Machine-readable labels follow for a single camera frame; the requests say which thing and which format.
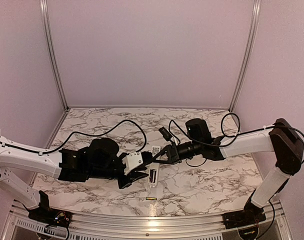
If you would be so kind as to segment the white remote control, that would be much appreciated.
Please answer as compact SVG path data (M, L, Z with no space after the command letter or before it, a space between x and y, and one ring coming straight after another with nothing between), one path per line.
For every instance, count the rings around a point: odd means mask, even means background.
M152 156L154 157L155 155L157 155L159 152L161 151L161 147L160 146L152 146L151 147L151 153ZM150 188L152 187L156 187L158 184L158 178L159 178L159 166L160 164L157 162L152 162L149 165L148 168L148 180L147 180L147 184Z

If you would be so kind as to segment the green gold battery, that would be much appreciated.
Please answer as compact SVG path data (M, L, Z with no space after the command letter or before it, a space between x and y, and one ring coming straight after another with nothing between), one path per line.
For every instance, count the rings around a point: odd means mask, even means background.
M146 197L145 199L149 200L149 201L156 201L157 200L156 197Z

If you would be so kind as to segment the black battery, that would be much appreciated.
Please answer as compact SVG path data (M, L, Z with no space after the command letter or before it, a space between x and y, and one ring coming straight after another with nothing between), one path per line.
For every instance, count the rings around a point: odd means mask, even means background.
M156 169L150 169L149 171L149 183L150 184L155 184L156 183L156 178L157 178L157 170Z

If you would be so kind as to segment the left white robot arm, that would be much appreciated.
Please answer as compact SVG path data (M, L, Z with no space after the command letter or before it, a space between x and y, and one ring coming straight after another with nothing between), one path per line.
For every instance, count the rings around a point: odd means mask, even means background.
M153 160L149 151L119 154L119 145L112 139L93 139L89 146L79 150L61 148L55 151L19 144L0 136L0 187L20 201L45 223L55 219L48 196L12 177L7 168L21 169L50 176L60 181L84 183L89 179L117 180L124 189L147 177L146 165Z

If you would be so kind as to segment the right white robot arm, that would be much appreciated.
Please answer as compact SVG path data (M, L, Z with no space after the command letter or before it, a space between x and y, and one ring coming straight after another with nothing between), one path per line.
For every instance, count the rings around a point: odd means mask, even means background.
M230 157L273 152L275 166L261 185L251 194L239 219L250 224L259 216L259 211L278 192L291 176L294 176L304 162L304 134L279 118L269 126L234 136L212 137L205 120L195 118L185 124L188 142L169 144L153 156L155 163L174 165L183 160L201 155L206 160L222 161Z

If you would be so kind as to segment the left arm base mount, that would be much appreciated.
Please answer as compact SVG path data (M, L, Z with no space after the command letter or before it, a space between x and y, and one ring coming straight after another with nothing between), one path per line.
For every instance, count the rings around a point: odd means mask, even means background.
M49 197L42 190L38 191L39 202L34 209L28 209L28 217L32 220L48 224L49 226L59 226L68 228L70 226L72 213L50 207Z

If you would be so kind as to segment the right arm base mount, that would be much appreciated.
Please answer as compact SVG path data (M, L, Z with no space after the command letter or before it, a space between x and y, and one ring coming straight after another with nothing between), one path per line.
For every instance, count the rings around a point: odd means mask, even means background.
M222 215L223 224L226 229L258 224L267 219L264 209L257 207L251 202L253 194L248 198L242 210L231 211Z

